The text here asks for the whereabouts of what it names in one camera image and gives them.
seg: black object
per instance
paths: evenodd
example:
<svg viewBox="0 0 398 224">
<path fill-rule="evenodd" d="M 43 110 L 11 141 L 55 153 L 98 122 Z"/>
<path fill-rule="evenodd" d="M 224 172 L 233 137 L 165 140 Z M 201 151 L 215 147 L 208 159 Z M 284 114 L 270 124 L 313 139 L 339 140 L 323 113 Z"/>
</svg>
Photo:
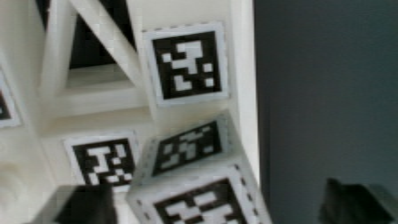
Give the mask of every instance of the black object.
<svg viewBox="0 0 398 224">
<path fill-rule="evenodd" d="M 106 12 L 115 22 L 115 25 L 124 34 L 124 37 L 130 41 L 130 44 L 135 47 L 126 0 L 99 0 L 99 2 L 103 4 L 103 7 L 106 9 Z M 35 3 L 37 3 L 37 9 L 39 9 L 41 18 L 43 18 L 43 24 L 46 27 L 46 23 L 48 23 L 46 11 L 50 7 L 50 0 L 35 0 Z M 73 68 L 106 65 L 114 63 L 115 63 L 114 58 L 108 54 L 108 51 L 103 47 L 98 37 L 90 31 L 87 23 L 82 17 L 78 16 L 69 68 L 73 69 Z"/>
<path fill-rule="evenodd" d="M 195 156 L 188 158 L 188 152 L 181 152 L 181 145 L 192 144 L 195 147 Z M 220 144 L 220 134 L 218 134 L 218 125 L 217 121 L 204 124 L 201 127 L 185 131 L 181 134 L 174 135 L 170 138 L 160 141 L 158 143 L 158 152 L 156 152 L 156 162 L 153 168 L 153 176 L 163 174 L 167 171 L 174 170 L 178 167 L 194 163 L 202 158 L 210 157 L 222 152 Z M 172 157 L 178 157 L 178 162 L 174 165 L 163 167 L 167 161 L 172 160 Z"/>
<path fill-rule="evenodd" d="M 393 217 L 362 185 L 343 185 L 336 179 L 327 180 L 320 221 L 321 224 L 391 223 Z"/>
<path fill-rule="evenodd" d="M 106 171 L 96 172 L 94 167 L 99 164 L 96 155 L 90 155 L 90 150 L 98 148 L 106 148 L 108 153 L 103 154 Z M 78 161 L 78 167 L 82 171 L 83 181 L 87 185 L 96 185 L 92 183 L 90 175 L 96 176 L 99 184 L 112 184 L 114 187 L 130 185 L 131 175 L 135 171 L 135 162 L 131 154 L 131 146 L 126 138 L 117 140 L 101 141 L 96 143 L 82 144 L 73 146 L 73 152 Z"/>
<path fill-rule="evenodd" d="M 0 92 L 0 120 L 11 119 L 9 106 L 3 99 L 3 93 Z"/>
<path fill-rule="evenodd" d="M 59 187 L 32 222 L 48 223 L 117 224 L 110 186 Z"/>
<path fill-rule="evenodd" d="M 197 73 L 188 74 L 186 68 L 172 68 L 172 63 L 163 62 L 163 54 L 170 54 L 172 60 L 186 59 L 186 54 L 178 52 L 178 44 L 186 42 L 201 42 L 202 46 L 202 57 L 195 59 Z M 215 32 L 206 32 L 199 34 L 190 34 L 169 38 L 153 40 L 156 64 L 158 64 L 158 75 L 160 75 L 160 85 L 163 92 L 163 99 L 174 99 L 186 96 L 195 96 L 199 94 L 215 93 L 222 91 L 220 86 L 220 70 L 218 70 L 218 54 L 217 54 L 217 41 Z M 211 64 L 211 72 L 202 69 L 204 64 Z M 178 90 L 174 77 L 181 75 L 183 80 L 192 83 L 192 88 L 186 90 Z M 213 79 L 213 85 L 206 86 L 206 79 Z"/>
<path fill-rule="evenodd" d="M 215 198 L 210 202 L 199 202 L 201 200 L 194 200 L 194 198 L 201 195 L 213 194 Z M 183 217 L 181 214 L 186 212 L 183 208 L 172 209 L 176 204 L 186 204 L 186 210 L 197 210 L 197 214 L 190 212 L 190 217 Z M 222 214 L 220 207 L 229 206 L 231 211 Z M 217 212 L 218 216 L 226 219 L 226 221 L 234 221 L 240 224 L 247 224 L 240 203 L 231 187 L 229 180 L 218 180 L 210 183 L 201 188 L 194 189 L 192 191 L 185 192 L 172 198 L 165 199 L 154 204 L 156 211 L 162 217 L 162 221 L 165 224 L 172 223 L 208 223 L 204 222 L 204 213 Z"/>
</svg>

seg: white metal frame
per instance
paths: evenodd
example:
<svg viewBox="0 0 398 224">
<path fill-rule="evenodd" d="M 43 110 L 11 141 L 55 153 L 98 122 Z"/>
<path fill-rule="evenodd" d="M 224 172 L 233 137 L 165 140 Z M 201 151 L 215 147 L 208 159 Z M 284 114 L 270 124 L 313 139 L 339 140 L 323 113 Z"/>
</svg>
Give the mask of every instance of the white metal frame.
<svg viewBox="0 0 398 224">
<path fill-rule="evenodd" d="M 0 129 L 0 147 L 7 149 L 0 152 L 0 163 L 16 164 L 18 178 L 27 183 L 27 193 L 19 194 L 5 211 L 2 221 L 9 224 L 32 220 L 57 185 L 71 183 L 67 155 L 60 153 L 64 137 L 92 134 L 98 128 L 108 127 L 114 130 L 140 126 L 147 140 L 229 109 L 254 176 L 259 179 L 252 1 L 126 1 L 138 55 L 130 51 L 131 48 L 124 48 L 121 33 L 110 32 L 115 25 L 108 17 L 96 20 L 98 13 L 105 12 L 103 9 L 96 11 L 98 0 L 53 0 L 46 37 L 35 0 L 0 0 L 0 64 L 23 119 L 23 126 Z M 115 42 L 106 42 L 108 38 L 99 40 L 108 49 L 117 49 L 114 53 L 124 55 L 115 58 L 115 62 L 130 81 L 66 89 L 76 13 L 89 21 L 98 35 L 115 35 Z M 105 22 L 105 29 L 96 31 L 92 25 L 98 21 Z M 144 31 L 208 21 L 222 21 L 229 39 L 226 48 L 231 96 L 227 99 L 160 108 L 142 47 Z M 138 223 L 130 209 L 124 209 L 122 200 L 115 201 L 121 223 Z"/>
</svg>

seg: white border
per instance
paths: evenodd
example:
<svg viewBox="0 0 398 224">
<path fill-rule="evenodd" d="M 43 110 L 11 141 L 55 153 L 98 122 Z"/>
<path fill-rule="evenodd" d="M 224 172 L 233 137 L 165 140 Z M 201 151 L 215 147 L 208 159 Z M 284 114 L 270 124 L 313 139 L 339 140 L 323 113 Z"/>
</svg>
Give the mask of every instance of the white border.
<svg viewBox="0 0 398 224">
<path fill-rule="evenodd" d="M 158 211 L 154 208 L 154 203 L 165 200 L 165 198 L 172 198 L 174 196 L 181 195 L 183 192 L 188 192 L 201 188 L 202 186 L 210 185 L 213 182 L 217 182 L 222 179 L 229 180 L 231 188 L 234 190 L 234 196 L 240 204 L 242 213 L 245 216 L 247 223 L 268 223 L 266 217 L 263 217 L 263 205 L 259 201 L 259 192 L 252 191 L 252 181 L 249 180 L 236 170 L 234 166 L 243 169 L 240 165 L 229 165 L 218 167 L 220 169 L 215 169 L 211 173 L 206 175 L 201 175 L 194 180 L 188 182 L 185 181 L 185 184 L 181 183 L 169 183 L 162 185 L 156 190 L 151 192 L 142 192 L 144 197 L 137 197 L 133 199 L 133 203 L 137 205 L 135 212 L 142 213 L 142 216 L 138 216 L 142 219 L 146 217 L 144 213 L 147 213 L 151 220 L 144 219 L 140 220 L 142 223 L 163 223 L 162 218 L 158 216 Z"/>
<path fill-rule="evenodd" d="M 5 101 L 5 106 L 9 109 L 9 115 L 11 118 L 7 120 L 0 120 L 0 128 L 3 127 L 14 127 L 21 124 L 21 120 L 19 120 L 19 116 L 18 116 L 18 112 L 16 112 L 16 104 L 14 104 L 14 100 L 12 100 L 12 96 L 11 96 L 11 90 L 9 90 L 9 86 L 5 83 L 5 75 L 3 75 L 3 71 L 0 69 L 0 91 L 3 94 L 3 101 Z"/>
<path fill-rule="evenodd" d="M 64 147 L 66 147 L 66 152 L 67 152 L 67 157 L 69 157 L 69 162 L 71 162 L 71 169 L 73 169 L 73 173 L 78 179 L 78 183 L 80 184 L 87 184 L 83 181 L 83 174 L 82 174 L 82 169 L 78 166 L 78 160 L 76 160 L 76 156 L 73 153 L 73 146 L 74 145 L 82 145 L 82 144 L 90 144 L 96 142 L 103 142 L 103 141 L 112 141 L 117 140 L 121 138 L 128 139 L 128 143 L 130 143 L 130 148 L 131 148 L 131 155 L 133 155 L 133 162 L 135 162 L 135 167 L 137 167 L 137 162 L 138 162 L 138 156 L 140 156 L 140 152 L 138 152 L 138 143 L 137 143 L 137 134 L 135 131 L 121 131 L 121 132 L 112 132 L 112 133 L 105 133 L 105 134 L 98 134 L 92 136 L 85 136 L 85 137 L 78 137 L 78 138 L 69 138 L 64 140 Z M 114 192 L 128 192 L 130 186 L 119 186 L 119 187 L 112 187 Z"/>
<path fill-rule="evenodd" d="M 192 163 L 185 164 L 176 169 L 170 169 L 169 171 L 162 172 L 156 176 L 153 176 L 160 142 L 165 139 L 169 139 L 170 137 L 174 137 L 176 135 L 179 135 L 183 132 L 188 132 L 192 129 L 195 129 L 202 125 L 208 125 L 211 122 L 217 122 L 217 130 L 218 130 L 218 136 L 220 136 L 222 151 L 217 154 L 204 157 L 202 159 L 195 160 Z M 231 143 L 229 143 L 231 142 L 231 140 L 229 140 L 231 139 L 229 128 L 231 128 L 231 126 L 227 124 L 227 117 L 226 117 L 224 114 L 220 114 L 211 120 L 208 120 L 206 122 L 201 122 L 199 124 L 195 124 L 194 126 L 185 128 L 179 132 L 176 132 L 174 134 L 170 134 L 165 137 L 153 140 L 153 142 L 149 143 L 149 147 L 146 149 L 151 152 L 151 155 L 149 155 L 151 158 L 149 158 L 149 161 L 146 163 L 146 166 L 140 168 L 140 170 L 144 170 L 144 172 L 146 172 L 146 174 L 144 174 L 146 177 L 144 178 L 147 180 L 154 180 L 158 177 L 163 177 L 163 176 L 170 175 L 183 168 L 190 168 L 192 166 L 195 166 L 201 161 L 217 160 L 218 156 L 222 156 L 226 154 L 226 152 L 231 151 L 233 146 L 231 146 Z"/>
<path fill-rule="evenodd" d="M 160 38 L 178 37 L 178 36 L 190 35 L 190 34 L 199 34 L 208 31 L 215 31 L 222 91 L 217 93 L 206 93 L 206 94 L 179 97 L 174 99 L 163 99 L 153 40 L 156 40 Z M 229 97 L 227 59 L 226 59 L 227 53 L 226 53 L 226 34 L 224 34 L 222 22 L 192 24 L 188 26 L 178 26 L 172 28 L 163 28 L 163 29 L 147 31 L 144 33 L 144 44 L 146 44 L 146 51 L 147 51 L 147 64 L 149 64 L 151 80 L 153 80 L 153 85 L 154 85 L 154 95 L 156 95 L 158 105 L 170 106 L 170 105 L 197 103 L 201 101 L 210 101 L 215 99 L 227 98 Z"/>
</svg>

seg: dark wall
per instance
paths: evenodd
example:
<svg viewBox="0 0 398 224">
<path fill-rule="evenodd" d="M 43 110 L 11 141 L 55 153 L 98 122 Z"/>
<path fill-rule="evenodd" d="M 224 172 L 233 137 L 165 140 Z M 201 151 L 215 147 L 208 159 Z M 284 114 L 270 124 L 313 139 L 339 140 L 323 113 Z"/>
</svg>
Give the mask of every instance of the dark wall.
<svg viewBox="0 0 398 224">
<path fill-rule="evenodd" d="M 318 223 L 327 177 L 398 196 L 398 1 L 256 0 L 263 191 Z"/>
</svg>

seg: white structure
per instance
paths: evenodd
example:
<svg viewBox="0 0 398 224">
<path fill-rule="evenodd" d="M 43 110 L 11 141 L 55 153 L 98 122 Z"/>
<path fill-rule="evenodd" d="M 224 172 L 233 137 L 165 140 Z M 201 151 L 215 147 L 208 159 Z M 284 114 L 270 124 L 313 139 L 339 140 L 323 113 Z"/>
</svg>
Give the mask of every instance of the white structure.
<svg viewBox="0 0 398 224">
<path fill-rule="evenodd" d="M 7 200 L 0 201 L 0 223 L 27 223 L 55 187 L 78 183 L 64 139 L 133 130 L 142 149 L 149 137 L 178 130 L 224 109 L 233 115 L 259 178 L 252 2 L 126 2 L 137 52 L 98 0 L 51 1 L 46 31 L 35 1 L 0 0 L 0 70 L 21 121 L 19 126 L 0 129 L 0 164 L 12 164 L 18 168 L 18 180 L 3 178 L 0 189 L 9 192 L 14 183 L 23 183 L 21 188 L 12 188 L 11 195 L 18 197 L 7 196 Z M 76 14 L 94 30 L 121 70 L 114 65 L 69 70 Z M 229 97 L 160 107 L 149 78 L 144 32 L 210 21 L 224 24 Z M 124 73 L 126 79 L 103 78 L 115 73 Z M 115 206 L 119 222 L 137 223 L 122 197 L 115 198 Z"/>
</svg>

